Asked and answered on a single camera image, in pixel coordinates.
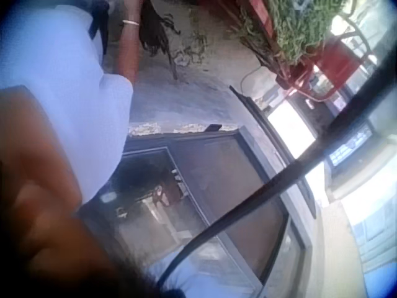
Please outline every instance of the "glass window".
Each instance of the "glass window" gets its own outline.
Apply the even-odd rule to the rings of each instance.
[[[110,181],[84,208],[91,208],[91,216],[83,215],[83,220],[102,222],[94,232],[99,240],[104,238],[103,230],[110,231],[112,239],[108,233],[101,241],[105,249],[121,243],[124,253],[133,254],[157,277],[207,227],[166,150],[124,157]],[[255,291],[218,238],[195,251],[171,280],[182,286],[189,278],[201,283],[200,291],[227,292],[225,297],[249,297]],[[222,292],[222,287],[233,290]]]
[[[332,164],[337,166],[342,163],[342,161],[360,148],[371,136],[371,128],[368,125],[364,125],[347,143],[340,146],[329,156]]]

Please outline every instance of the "bracelet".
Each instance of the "bracelet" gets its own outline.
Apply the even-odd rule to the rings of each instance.
[[[136,25],[136,26],[140,25],[138,22],[134,22],[133,20],[123,20],[123,23],[130,24],[130,25]]]

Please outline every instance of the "window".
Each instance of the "window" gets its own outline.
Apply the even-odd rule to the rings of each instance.
[[[368,125],[364,125],[347,143],[340,146],[329,156],[332,164],[337,166],[342,163],[348,156],[360,148],[371,136],[371,128]]]

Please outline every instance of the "concrete wall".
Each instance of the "concrete wall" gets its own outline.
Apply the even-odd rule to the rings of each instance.
[[[359,249],[340,201],[323,209],[323,298],[366,297]]]

